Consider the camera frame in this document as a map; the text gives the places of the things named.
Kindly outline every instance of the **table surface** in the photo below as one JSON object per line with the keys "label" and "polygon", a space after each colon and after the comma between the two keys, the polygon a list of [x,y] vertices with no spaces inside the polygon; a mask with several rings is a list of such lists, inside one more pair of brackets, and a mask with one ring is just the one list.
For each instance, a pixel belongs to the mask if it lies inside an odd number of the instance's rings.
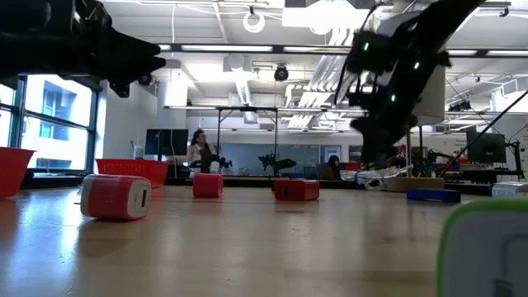
{"label": "table surface", "polygon": [[165,186],[145,219],[123,223],[82,216],[77,192],[0,199],[0,296],[434,296],[452,207],[350,190],[193,200]]}

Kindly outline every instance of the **person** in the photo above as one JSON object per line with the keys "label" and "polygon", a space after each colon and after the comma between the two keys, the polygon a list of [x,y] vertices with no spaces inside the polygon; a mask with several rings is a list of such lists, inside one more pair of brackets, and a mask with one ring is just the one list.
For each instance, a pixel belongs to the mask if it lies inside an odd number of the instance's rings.
{"label": "person", "polygon": [[323,180],[325,181],[341,181],[341,173],[339,172],[339,158],[331,156],[328,159],[327,167],[324,169]]}
{"label": "person", "polygon": [[198,129],[191,139],[191,145],[187,148],[187,161],[189,167],[199,168],[200,172],[207,173],[209,166],[216,155],[215,147],[207,143],[204,130]]}

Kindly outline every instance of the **black monitor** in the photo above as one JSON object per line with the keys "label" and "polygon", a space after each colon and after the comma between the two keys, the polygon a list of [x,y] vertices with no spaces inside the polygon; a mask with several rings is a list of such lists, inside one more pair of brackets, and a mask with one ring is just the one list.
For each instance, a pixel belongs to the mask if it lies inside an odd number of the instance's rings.
{"label": "black monitor", "polygon": [[158,155],[158,161],[162,160],[162,155],[187,155],[188,138],[189,130],[148,129],[145,154]]}
{"label": "black monitor", "polygon": [[[467,131],[466,139],[471,143],[480,132]],[[468,148],[468,160],[479,163],[505,163],[506,142],[502,134],[484,133]]]}

